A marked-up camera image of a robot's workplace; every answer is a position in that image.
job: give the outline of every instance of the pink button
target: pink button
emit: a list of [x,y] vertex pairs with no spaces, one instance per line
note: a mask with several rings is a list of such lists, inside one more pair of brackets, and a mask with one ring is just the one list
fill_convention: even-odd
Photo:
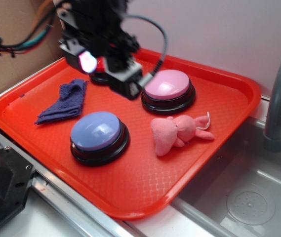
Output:
[[148,96],[157,100],[170,100],[183,95],[190,86],[189,77],[178,70],[163,70],[145,86]]

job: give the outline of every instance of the led light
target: led light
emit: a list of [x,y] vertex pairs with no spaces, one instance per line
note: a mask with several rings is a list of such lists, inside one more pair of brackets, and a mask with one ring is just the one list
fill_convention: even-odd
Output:
[[92,73],[97,66],[97,60],[94,58],[89,51],[85,51],[79,55],[79,61],[81,68],[86,73]]

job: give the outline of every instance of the black cable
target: black cable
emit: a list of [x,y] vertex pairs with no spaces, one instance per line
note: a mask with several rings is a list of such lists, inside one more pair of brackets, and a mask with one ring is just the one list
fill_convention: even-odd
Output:
[[166,34],[164,28],[161,25],[159,25],[157,22],[155,22],[155,21],[153,21],[150,18],[145,17],[145,16],[134,15],[134,14],[125,14],[125,15],[123,15],[123,17],[124,18],[138,18],[138,19],[147,21],[147,22],[153,24],[155,27],[157,27],[161,31],[161,33],[163,35],[163,40],[164,40],[163,51],[162,51],[162,54],[160,56],[159,61],[157,62],[155,68],[151,72],[151,74],[154,76],[157,73],[157,71],[160,69],[160,67],[162,66],[162,64],[164,62],[164,59],[165,59],[165,56],[166,56],[166,51],[167,51],[167,48],[168,48],[168,37],[167,37],[167,34]]

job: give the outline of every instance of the sink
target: sink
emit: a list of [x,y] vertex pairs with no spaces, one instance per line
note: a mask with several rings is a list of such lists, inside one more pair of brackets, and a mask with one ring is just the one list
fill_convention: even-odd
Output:
[[172,205],[215,236],[281,236],[281,153],[263,149],[264,122],[248,118]]

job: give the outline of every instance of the blue button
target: blue button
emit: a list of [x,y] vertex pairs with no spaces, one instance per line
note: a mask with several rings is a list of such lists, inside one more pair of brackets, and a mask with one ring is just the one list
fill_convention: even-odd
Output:
[[71,140],[83,151],[97,151],[112,144],[120,134],[119,119],[109,112],[96,112],[81,118],[72,128]]

